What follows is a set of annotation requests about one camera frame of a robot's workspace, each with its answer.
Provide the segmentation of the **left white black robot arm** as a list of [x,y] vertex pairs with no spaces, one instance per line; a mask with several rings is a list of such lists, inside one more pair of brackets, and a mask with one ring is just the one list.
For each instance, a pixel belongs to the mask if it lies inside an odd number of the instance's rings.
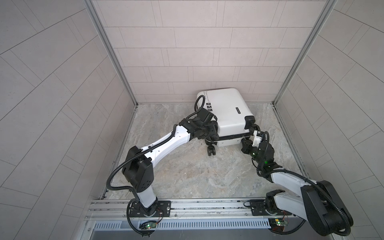
[[205,100],[206,97],[200,95],[195,102],[195,112],[174,125],[166,136],[141,149],[132,147],[126,160],[107,178],[107,189],[132,192],[144,215],[151,217],[158,204],[152,187],[154,167],[173,150],[193,139],[218,136],[217,117],[204,108]]

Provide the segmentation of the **white black-lined carry-on suitcase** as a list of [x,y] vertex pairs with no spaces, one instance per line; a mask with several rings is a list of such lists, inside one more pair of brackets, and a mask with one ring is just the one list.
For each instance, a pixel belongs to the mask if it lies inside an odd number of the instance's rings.
[[205,139],[209,156],[216,154],[216,147],[241,144],[252,145],[251,137],[260,128],[240,92],[235,88],[201,91],[197,95],[195,109],[201,105],[216,116],[216,137]]

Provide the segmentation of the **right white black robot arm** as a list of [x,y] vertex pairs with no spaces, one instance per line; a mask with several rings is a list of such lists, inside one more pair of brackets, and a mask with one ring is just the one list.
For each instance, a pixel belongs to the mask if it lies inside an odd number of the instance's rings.
[[284,187],[266,194],[268,214],[289,212],[308,222],[321,236],[351,233],[354,220],[330,182],[310,180],[278,165],[268,132],[260,132],[253,140],[243,138],[241,144],[241,151],[251,156],[257,175]]

